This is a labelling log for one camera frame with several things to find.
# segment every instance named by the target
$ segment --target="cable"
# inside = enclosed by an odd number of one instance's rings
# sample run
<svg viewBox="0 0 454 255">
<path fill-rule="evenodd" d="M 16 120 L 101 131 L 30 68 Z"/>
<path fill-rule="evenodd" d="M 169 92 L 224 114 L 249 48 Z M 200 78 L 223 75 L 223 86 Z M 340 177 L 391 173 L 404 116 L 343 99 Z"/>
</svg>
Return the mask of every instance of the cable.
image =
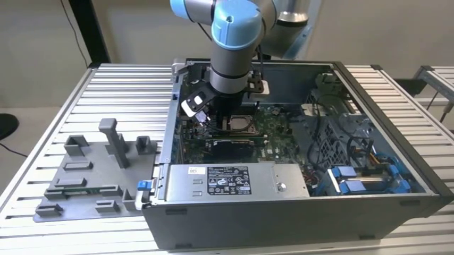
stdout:
<svg viewBox="0 0 454 255">
<path fill-rule="evenodd" d="M 223 133 L 236 133 L 236 132 L 245 131 L 252 126 L 252 124 L 253 124 L 253 119 L 255 119 L 255 116 L 256 116 L 256 113 L 257 113 L 259 105 L 260 105 L 260 102 L 257 101 L 255 103 L 255 113 L 253 113 L 253 116 L 252 116 L 251 121 L 249 121 L 249 123 L 248 123 L 248 125 L 245 127 L 240 128 L 240 129 L 225 130 L 225 129 L 220 129 L 220 128 L 215 127 L 215 126 L 211 126 L 209 123 L 207 123 L 207 128 L 209 128 L 209 129 L 212 129 L 212 130 L 215 130 L 217 132 L 223 132 Z"/>
<path fill-rule="evenodd" d="M 64 7 L 64 4 L 63 4 L 63 0 L 60 0 L 60 3 L 61 3 L 61 7 L 63 7 L 63 11 L 64 11 L 65 18 L 68 19 L 68 23 L 69 23 L 69 26 L 71 26 L 71 28 L 72 28 L 73 37 L 76 38 L 76 43 L 77 43 L 79 52 L 80 52 L 80 55 L 81 55 L 83 58 L 84 58 L 85 67 L 88 68 L 87 59 L 85 59 L 85 56 L 84 56 L 84 53 L 83 53 L 83 49 L 80 48 L 80 44 L 79 44 L 79 39 L 77 39 L 76 30 L 75 30 L 75 28 L 73 28 L 73 26 L 72 26 L 71 19 L 69 19 L 69 16 L 68 16 L 68 12 L 65 11 L 65 7 Z"/>
<path fill-rule="evenodd" d="M 203 28 L 203 26 L 200 25 L 200 23 L 197 23 L 197 25 L 199 25 L 199 27 L 200 27 L 203 33 L 204 33 L 205 36 L 208 37 L 209 41 L 212 41 L 211 36 L 208 35 L 208 33 L 207 33 L 205 29 Z"/>
<path fill-rule="evenodd" d="M 443 123 L 443 120 L 444 120 L 446 114 L 447 114 L 447 113 L 442 113 L 442 116 L 440 116 L 440 119 L 439 119 L 439 122 L 440 122 L 440 123 Z"/>
<path fill-rule="evenodd" d="M 257 58 L 260 59 L 260 78 L 263 80 L 263 51 L 262 51 L 262 45 L 259 44 L 257 47 Z"/>
<path fill-rule="evenodd" d="M 427 105 L 426 110 L 428 110 L 430 106 L 432 105 L 432 102 L 434 102 L 436 96 L 438 96 L 438 92 L 434 94 L 434 97 L 432 97 L 432 99 L 430 100 L 430 103 L 428 103 L 428 105 Z"/>
<path fill-rule="evenodd" d="M 12 152 L 12 153 L 14 153 L 14 154 L 17 154 L 17 155 L 21 155 L 21 156 L 25 157 L 25 158 L 28 157 L 28 155 L 21 154 L 20 152 L 16 152 L 16 151 L 10 150 L 2 143 L 0 143 L 0 146 L 1 146 L 2 148 L 5 148 L 6 151 L 9 151 L 9 152 Z"/>
</svg>

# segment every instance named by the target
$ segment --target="power supply label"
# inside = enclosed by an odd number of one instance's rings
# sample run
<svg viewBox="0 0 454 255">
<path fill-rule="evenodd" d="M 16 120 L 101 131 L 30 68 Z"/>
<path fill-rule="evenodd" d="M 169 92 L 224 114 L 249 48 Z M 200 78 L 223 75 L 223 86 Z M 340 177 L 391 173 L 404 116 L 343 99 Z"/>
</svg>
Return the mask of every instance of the power supply label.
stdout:
<svg viewBox="0 0 454 255">
<path fill-rule="evenodd" d="M 251 195 L 251 181 L 247 166 L 208 167 L 209 195 Z"/>
</svg>

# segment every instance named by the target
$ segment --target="metal rail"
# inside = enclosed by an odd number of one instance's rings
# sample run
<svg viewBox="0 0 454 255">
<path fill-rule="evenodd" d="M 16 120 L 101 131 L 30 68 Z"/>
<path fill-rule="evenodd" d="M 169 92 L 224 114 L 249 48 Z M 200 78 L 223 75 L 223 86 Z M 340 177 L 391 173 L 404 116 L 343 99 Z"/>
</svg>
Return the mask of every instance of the metal rail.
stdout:
<svg viewBox="0 0 454 255">
<path fill-rule="evenodd" d="M 447 100 L 454 103 L 454 67 L 422 66 L 414 78 L 424 80 Z"/>
<path fill-rule="evenodd" d="M 454 139 L 383 71 L 347 67 L 387 117 L 414 145 L 447 186 L 454 190 Z M 127 140 L 148 135 L 161 146 L 171 100 L 171 66 L 103 64 L 89 70 L 67 106 L 17 173 L 0 212 L 0 253 L 92 254 L 151 252 L 164 254 L 153 242 L 143 217 L 35 223 L 32 215 L 60 165 L 69 134 L 104 141 L 97 121 L 113 116 Z M 408 220 L 384 239 L 196 251 L 208 254 L 448 254 L 454 251 L 454 203 L 428 218 Z"/>
</svg>

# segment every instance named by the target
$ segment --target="wall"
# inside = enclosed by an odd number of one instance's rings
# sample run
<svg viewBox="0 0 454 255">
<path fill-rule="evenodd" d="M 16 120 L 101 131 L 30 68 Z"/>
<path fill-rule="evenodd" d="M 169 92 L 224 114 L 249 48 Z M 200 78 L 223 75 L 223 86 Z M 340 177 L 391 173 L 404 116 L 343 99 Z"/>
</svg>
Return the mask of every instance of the wall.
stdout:
<svg viewBox="0 0 454 255">
<path fill-rule="evenodd" d="M 204 34 L 173 16 L 168 0 L 93 4 L 113 62 L 209 56 Z M 395 77 L 422 64 L 454 65 L 451 10 L 451 0 L 324 0 L 307 58 L 376 63 Z M 0 107 L 61 105 L 83 72 L 59 0 L 1 0 Z"/>
<path fill-rule="evenodd" d="M 60 106 L 84 71 L 60 1 L 1 0 L 0 107 Z"/>
<path fill-rule="evenodd" d="M 197 25 L 175 16 L 168 0 L 95 0 L 93 6 L 113 62 L 171 64 L 177 57 L 209 57 L 209 40 Z"/>
<path fill-rule="evenodd" d="M 379 64 L 392 77 L 454 65 L 452 0 L 324 0 L 307 59 Z"/>
</svg>

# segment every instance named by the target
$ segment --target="blue clip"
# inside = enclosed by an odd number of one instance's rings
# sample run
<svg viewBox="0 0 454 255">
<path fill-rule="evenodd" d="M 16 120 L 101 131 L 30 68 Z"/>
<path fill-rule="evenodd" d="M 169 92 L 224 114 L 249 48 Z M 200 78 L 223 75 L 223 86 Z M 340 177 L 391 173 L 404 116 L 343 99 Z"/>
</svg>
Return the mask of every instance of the blue clip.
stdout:
<svg viewBox="0 0 454 255">
<path fill-rule="evenodd" d="M 395 188 L 390 188 L 390 192 L 394 194 L 411 193 L 411 187 L 406 180 L 399 180 L 399 185 Z"/>
<path fill-rule="evenodd" d="M 339 184 L 342 195 L 355 194 L 358 192 L 366 192 L 366 187 L 360 180 L 344 181 Z"/>
<path fill-rule="evenodd" d="M 140 191 L 151 191 L 151 181 L 140 181 L 137 183 L 137 190 Z"/>
<path fill-rule="evenodd" d="M 352 166 L 335 166 L 334 169 L 339 171 L 339 177 L 354 178 L 358 176 Z"/>
</svg>

